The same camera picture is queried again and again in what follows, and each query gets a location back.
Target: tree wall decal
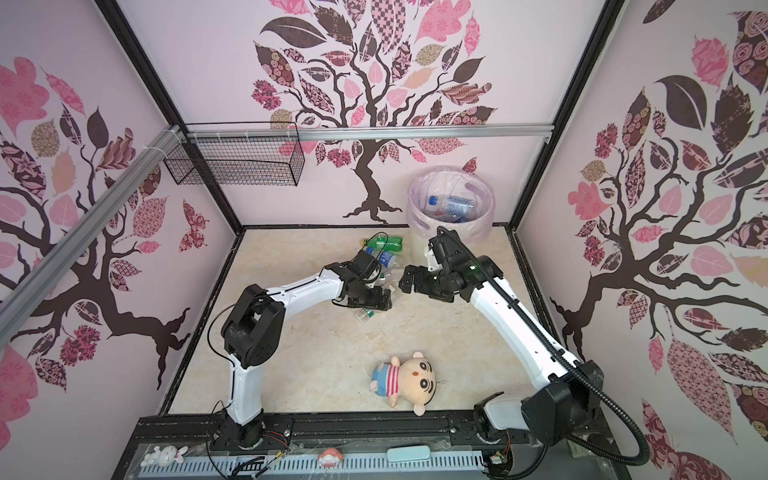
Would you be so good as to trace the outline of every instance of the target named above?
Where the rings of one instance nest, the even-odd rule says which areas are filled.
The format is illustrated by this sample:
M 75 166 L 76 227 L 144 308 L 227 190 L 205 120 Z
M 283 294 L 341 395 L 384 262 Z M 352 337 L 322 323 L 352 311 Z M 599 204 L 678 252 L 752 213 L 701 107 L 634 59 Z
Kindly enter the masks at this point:
M 47 89 L 34 83 L 36 73 L 31 61 L 16 58 L 15 64 L 17 69 L 22 68 L 20 78 L 25 83 L 17 86 L 17 91 L 8 92 L 0 88 L 4 118 L 14 114 L 14 102 L 24 102 L 24 92 L 19 93 L 18 89 L 27 89 L 38 97 L 41 96 L 40 89 L 48 94 Z M 78 222 L 78 218 L 95 204 L 96 182 L 103 181 L 107 188 L 111 187 L 114 180 L 107 171 L 127 168 L 136 156 L 130 128 L 125 128 L 122 136 L 109 140 L 107 125 L 98 109 L 86 116 L 82 100 L 66 82 L 51 74 L 47 74 L 47 80 L 53 92 L 61 99 L 61 114 L 55 115 L 49 122 L 39 124 L 32 131 L 31 145 L 38 159 L 20 148 L 18 141 L 9 140 L 0 133 L 0 153 L 11 175 L 4 184 L 15 184 L 0 187 L 0 231 L 16 239 L 13 244 L 0 242 L 0 269 L 19 264 L 22 266 L 22 273 L 16 278 L 0 274 L 0 284 L 11 290 L 51 251 L 56 238 L 61 236 L 56 230 L 60 229 L 66 234 Z M 5 82 L 6 86 L 8 84 L 13 86 L 12 82 Z M 79 115 L 85 120 L 86 135 L 81 130 L 82 121 L 75 118 Z M 41 114 L 33 111 L 19 121 L 45 116 L 45 111 Z M 18 124 L 16 120 L 18 118 L 9 124 Z M 59 131 L 66 140 L 60 141 Z M 72 151 L 79 153 L 78 161 L 86 166 L 87 180 L 76 181 L 78 172 Z M 46 178 L 46 172 L 38 162 L 43 156 L 55 157 L 51 178 Z M 34 363 L 38 377 L 45 382 L 66 390 L 67 368 L 93 359 L 97 354 L 98 343 L 107 336 L 105 333 L 110 337 L 137 334 L 148 336 L 155 343 L 159 389 L 168 350 L 181 349 L 189 338 L 189 334 L 183 339 L 174 335 L 186 319 L 189 308 L 184 309 L 176 319 L 163 324 L 152 316 L 121 312 L 115 297 L 130 292 L 127 277 L 141 273 L 130 263 L 130 257 L 153 253 L 160 246 L 151 240 L 165 218 L 167 198 L 151 197 L 160 179 L 161 170 L 157 167 L 71 267 L 76 282 L 56 296 L 43 300 L 35 309 L 31 317 L 45 317 L 47 322 L 39 327 L 20 330 L 12 337 L 12 341 L 22 336 L 38 337 L 27 357 L 36 357 L 30 361 Z M 187 215 L 191 226 L 196 223 L 197 228 L 205 228 L 204 220 L 193 220 Z M 132 231 L 126 235 L 128 224 Z M 128 243 L 125 247 L 118 246 L 121 240 L 128 237 L 139 239 L 130 246 Z M 36 255 L 34 261 L 28 259 L 32 252 Z M 60 337 L 64 338 L 63 342 L 59 342 Z
M 737 44 L 765 38 L 765 12 L 732 15 L 739 26 Z M 699 81 L 672 75 L 657 81 L 665 87 L 666 108 L 653 109 L 643 90 L 629 107 L 621 133 L 615 124 L 598 133 L 594 151 L 598 158 L 581 171 L 586 181 L 568 195 L 574 212 L 585 220 L 575 236 L 583 239 L 584 258 L 591 265 L 586 293 L 576 310 L 551 301 L 565 320 L 566 345 L 572 337 L 583 359 L 583 329 L 604 295 L 618 291 L 616 308 L 628 307 L 631 329 L 640 329 L 641 321 L 649 319 L 648 358 L 654 370 L 664 368 L 666 350 L 666 366 L 682 393 L 732 437 L 733 390 L 746 419 L 768 442 L 768 389 L 721 376 L 725 372 L 768 383 L 764 369 L 741 355 L 763 348 L 768 332 L 734 325 L 737 316 L 716 319 L 707 310 L 727 304 L 768 316 L 765 296 L 744 298 L 735 290 L 745 281 L 768 287 L 768 257 L 754 252 L 768 248 L 768 215 L 743 218 L 742 214 L 748 203 L 752 204 L 747 211 L 765 203 L 768 191 L 768 144 L 764 140 L 743 144 L 755 127 L 757 132 L 750 137 L 765 138 L 754 121 L 750 94 L 761 104 L 766 100 L 766 69 L 741 68 L 746 56 L 734 52 L 733 70 L 726 77 L 727 48 L 717 39 L 697 38 L 693 57 L 697 76 L 705 83 L 724 83 L 714 105 L 707 103 Z M 764 63 L 768 48 L 758 56 Z M 736 74 L 743 82 L 734 81 Z M 667 119 L 682 127 L 674 130 L 681 132 L 680 137 L 665 134 Z M 707 134 L 717 151 L 689 141 L 687 132 L 700 143 L 701 133 Z M 745 252 L 726 255 L 734 247 Z M 671 338 L 659 327 L 665 318 Z M 680 332 L 691 335 L 699 346 L 685 343 Z M 707 346 L 738 353 L 699 351 Z M 666 455 L 664 442 L 652 447 L 654 455 Z M 657 467 L 663 464 L 662 459 Z
M 287 14 L 310 13 L 301 8 L 303 2 L 272 3 Z M 371 20 L 364 23 L 361 20 L 368 12 L 368 3 Z M 461 20 L 469 12 L 471 2 L 407 3 L 415 6 L 414 20 L 421 15 L 413 42 L 424 37 L 438 42 L 422 46 L 415 56 L 411 39 L 402 40 L 409 23 L 406 0 L 344 0 L 322 5 L 310 2 L 319 28 L 297 16 L 267 22 L 261 30 L 263 37 L 272 41 L 264 32 L 276 34 L 292 47 L 279 50 L 261 45 L 261 39 L 254 42 L 259 63 L 273 84 L 281 88 L 278 91 L 268 81 L 257 80 L 251 95 L 264 108 L 274 111 L 272 127 L 285 127 L 281 121 L 295 121 L 300 127 L 355 127 L 366 119 L 370 127 L 484 124 L 495 109 L 475 105 L 492 85 L 469 84 L 483 58 L 457 61 L 460 56 L 469 57 L 480 40 L 480 25 L 475 17 L 464 24 Z M 419 11 L 421 7 L 429 8 Z M 449 43 L 448 35 L 459 33 L 462 28 L 462 37 L 454 41 L 455 45 Z M 319 45 L 328 52 L 306 59 L 303 51 Z M 298 109 L 278 109 L 284 101 L 292 101 Z M 468 107 L 449 109 L 444 104 Z M 406 152 L 425 163 L 424 154 L 441 155 L 462 145 L 458 138 L 427 138 L 417 140 L 416 145 L 392 138 L 302 143 L 305 153 L 315 152 L 318 164 L 326 159 L 336 168 L 354 164 L 353 170 L 367 197 L 344 218 L 368 212 L 372 220 L 382 223 L 387 222 L 379 217 L 379 212 L 402 209 L 382 199 L 370 167 L 372 161 L 378 158 L 383 163 L 388 159 L 399 163 Z

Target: plastic bottle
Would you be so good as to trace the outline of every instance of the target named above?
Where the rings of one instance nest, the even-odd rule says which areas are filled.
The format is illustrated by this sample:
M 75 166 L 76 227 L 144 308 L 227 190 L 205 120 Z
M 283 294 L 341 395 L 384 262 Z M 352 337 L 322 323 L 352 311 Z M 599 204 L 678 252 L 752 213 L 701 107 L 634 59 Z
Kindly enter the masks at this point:
M 402 266 L 400 256 L 395 255 L 392 252 L 382 252 L 378 248 L 374 249 L 372 247 L 366 247 L 366 252 L 379 259 L 379 263 L 385 268 L 397 268 L 398 266 Z
M 402 252 L 402 237 L 386 237 L 379 235 L 376 238 L 368 240 L 362 239 L 362 245 L 364 247 L 373 247 L 384 249 L 386 252 Z
M 432 195 L 429 198 L 429 206 L 432 207 L 430 210 L 439 216 L 447 215 L 449 218 L 454 217 L 455 220 L 452 223 L 461 220 L 474 220 L 476 216 L 475 201 L 468 198 L 454 197 L 446 194 Z

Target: trash bin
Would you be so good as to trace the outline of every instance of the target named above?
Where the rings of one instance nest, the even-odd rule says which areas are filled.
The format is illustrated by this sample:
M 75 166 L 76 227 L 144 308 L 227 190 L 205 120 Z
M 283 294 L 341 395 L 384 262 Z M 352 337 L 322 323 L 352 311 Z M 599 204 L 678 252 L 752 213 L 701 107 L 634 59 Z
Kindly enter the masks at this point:
M 430 217 L 429 198 L 451 195 L 474 201 L 477 213 L 474 220 L 447 223 Z M 406 221 L 411 229 L 411 259 L 414 265 L 426 265 L 425 249 L 429 239 L 437 234 L 437 227 L 456 230 L 468 247 L 488 238 L 493 226 L 495 200 L 493 189 L 475 175 L 455 167 L 439 167 L 417 177 L 408 188 Z

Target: beige floor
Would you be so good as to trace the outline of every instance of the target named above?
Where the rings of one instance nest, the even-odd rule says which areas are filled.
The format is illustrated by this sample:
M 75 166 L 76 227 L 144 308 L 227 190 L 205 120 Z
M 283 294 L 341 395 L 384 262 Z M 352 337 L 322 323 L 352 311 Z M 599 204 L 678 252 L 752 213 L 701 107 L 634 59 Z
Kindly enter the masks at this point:
M 374 229 L 251 230 L 247 232 L 214 307 L 214 315 L 237 301 L 245 286 L 292 283 L 324 265 L 354 257 L 360 239 Z M 407 229 L 388 229 L 403 236 Z M 491 257 L 530 311 L 531 301 L 503 227 L 473 247 Z M 403 249 L 410 261 L 410 249 Z M 432 361 L 439 387 L 427 409 L 470 409 L 498 391 L 533 393 L 517 356 L 491 323 L 458 296 L 454 303 L 426 295 L 402 295 L 392 310 L 361 323 L 353 310 L 330 302 L 286 320 L 280 346 L 266 364 L 263 407 L 267 412 L 339 412 L 388 410 L 386 399 L 368 390 L 373 369 L 392 355 L 409 358 L 416 350 Z M 219 334 L 227 315 L 211 330 L 211 342 L 223 351 Z M 201 339 L 176 394 L 171 413 L 209 413 L 227 400 L 227 362 Z M 411 409 L 401 400 L 397 409 Z

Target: stuffed toy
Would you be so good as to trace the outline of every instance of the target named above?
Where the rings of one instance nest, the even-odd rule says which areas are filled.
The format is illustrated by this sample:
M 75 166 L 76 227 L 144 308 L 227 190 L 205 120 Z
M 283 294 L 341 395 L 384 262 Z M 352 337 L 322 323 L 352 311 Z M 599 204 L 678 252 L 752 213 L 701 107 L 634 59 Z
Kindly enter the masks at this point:
M 413 404 L 413 412 L 418 416 L 424 415 L 425 405 L 432 400 L 436 389 L 435 371 L 421 352 L 414 353 L 413 358 L 402 365 L 393 356 L 391 363 L 382 362 L 373 370 L 371 391 L 389 398 L 389 406 L 393 408 L 402 396 Z

